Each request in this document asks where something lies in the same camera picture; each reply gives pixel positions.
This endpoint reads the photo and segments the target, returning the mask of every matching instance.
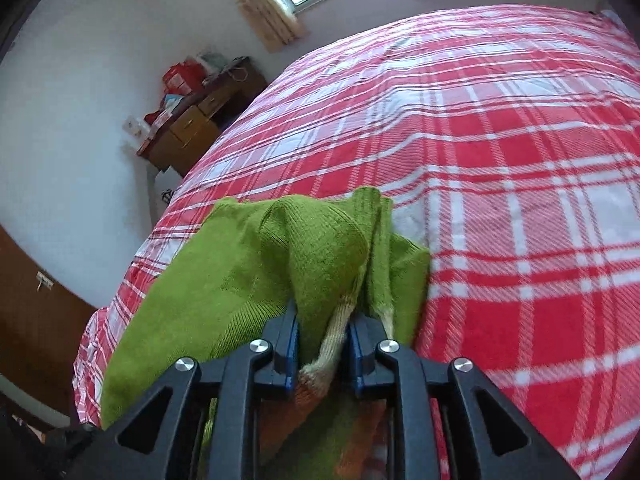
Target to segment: triangular cutout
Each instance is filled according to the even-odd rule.
[[[164,387],[138,413],[118,436],[118,444],[140,453],[150,454],[156,445],[160,425],[173,391]]]
[[[497,456],[525,447],[529,439],[498,402],[485,390],[476,391],[478,406]]]

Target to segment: garment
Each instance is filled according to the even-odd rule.
[[[261,407],[263,476],[359,474],[383,406],[356,405],[331,388],[346,323],[359,308],[379,317],[387,336],[410,343],[428,275],[427,250],[391,232],[391,208],[367,187],[335,202],[219,200],[156,279],[116,348],[104,380],[103,425],[176,359],[228,355],[294,298],[298,386],[294,402]]]

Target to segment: plaid bedsheet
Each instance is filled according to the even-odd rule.
[[[604,478],[640,428],[639,66],[609,18],[512,5],[416,16],[301,58],[188,174],[91,318],[80,419],[100,422],[127,323],[217,199],[370,185],[433,254],[415,349],[471,358],[583,478]]]

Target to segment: desk drawer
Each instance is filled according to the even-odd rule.
[[[198,108],[202,113],[210,118],[220,108],[222,108],[226,102],[238,92],[238,86],[233,81],[227,82],[219,88],[211,91],[198,105]]]
[[[207,122],[207,118],[198,110],[198,107],[192,106],[169,129],[179,140],[187,143]]]

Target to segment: silver screw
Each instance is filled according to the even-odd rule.
[[[196,363],[190,357],[181,357],[175,362],[175,369],[179,372],[188,372]]]
[[[378,347],[385,354],[393,354],[394,352],[397,352],[400,349],[400,345],[398,344],[398,341],[394,341],[393,339],[385,339],[384,341],[380,341],[380,343],[378,344]]]
[[[249,343],[249,348],[251,349],[251,352],[261,354],[269,349],[269,343],[264,339],[254,339]]]
[[[468,372],[474,367],[474,364],[471,362],[471,359],[459,357],[453,361],[453,367],[459,372]]]

